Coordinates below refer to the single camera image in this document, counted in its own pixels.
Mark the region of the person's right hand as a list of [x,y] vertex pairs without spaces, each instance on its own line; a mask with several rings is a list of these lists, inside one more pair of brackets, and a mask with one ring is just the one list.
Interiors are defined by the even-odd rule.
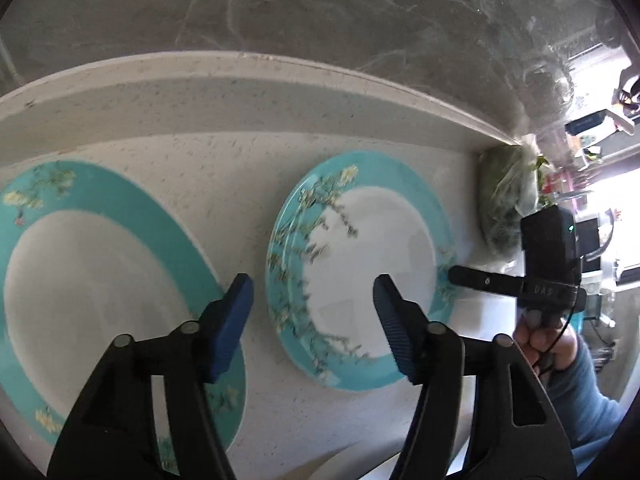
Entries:
[[542,313],[524,310],[513,333],[527,362],[537,375],[547,370],[566,370],[577,358],[578,338],[574,328],[562,318],[542,325]]

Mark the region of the right forearm blue sleeve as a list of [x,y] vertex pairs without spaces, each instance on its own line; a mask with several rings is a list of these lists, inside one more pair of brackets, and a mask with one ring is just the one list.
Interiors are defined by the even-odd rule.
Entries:
[[606,447],[625,412],[601,393],[588,348],[574,330],[563,334],[553,353],[547,393],[582,474]]

